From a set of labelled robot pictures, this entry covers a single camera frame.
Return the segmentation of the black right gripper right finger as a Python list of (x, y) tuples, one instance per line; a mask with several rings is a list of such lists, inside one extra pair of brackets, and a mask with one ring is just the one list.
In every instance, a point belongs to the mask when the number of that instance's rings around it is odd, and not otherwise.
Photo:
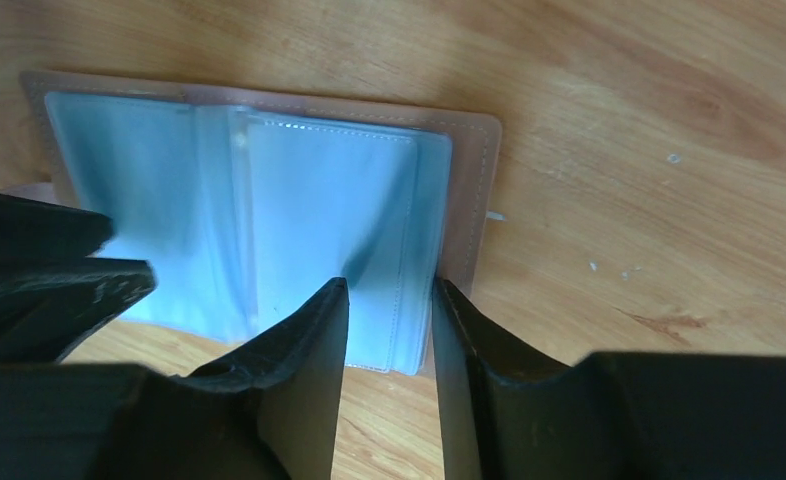
[(433, 288), (449, 479), (786, 479), (786, 357), (595, 352), (568, 366)]

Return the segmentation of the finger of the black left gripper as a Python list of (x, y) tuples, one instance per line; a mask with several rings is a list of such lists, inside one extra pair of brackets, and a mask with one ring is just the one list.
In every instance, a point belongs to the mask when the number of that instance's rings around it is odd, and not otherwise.
[(147, 262), (0, 262), (0, 363), (51, 363), (156, 287)]
[(0, 267), (113, 272), (113, 260), (92, 256), (112, 234), (102, 214), (0, 194)]

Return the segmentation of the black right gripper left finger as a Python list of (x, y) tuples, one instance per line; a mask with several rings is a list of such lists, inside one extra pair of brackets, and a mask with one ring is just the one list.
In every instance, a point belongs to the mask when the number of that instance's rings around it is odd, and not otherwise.
[(135, 363), (0, 363), (0, 479), (327, 479), (349, 321), (327, 281), (185, 376)]

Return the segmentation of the beige leather card holder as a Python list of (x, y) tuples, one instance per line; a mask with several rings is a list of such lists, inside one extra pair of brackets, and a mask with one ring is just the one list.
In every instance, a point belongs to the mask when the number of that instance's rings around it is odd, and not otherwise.
[(146, 260), (126, 320), (240, 343), (333, 277), (345, 363), (425, 374), (436, 277), (470, 292), (502, 126), (465, 111), (56, 71), (20, 77), (52, 166), (22, 194)]

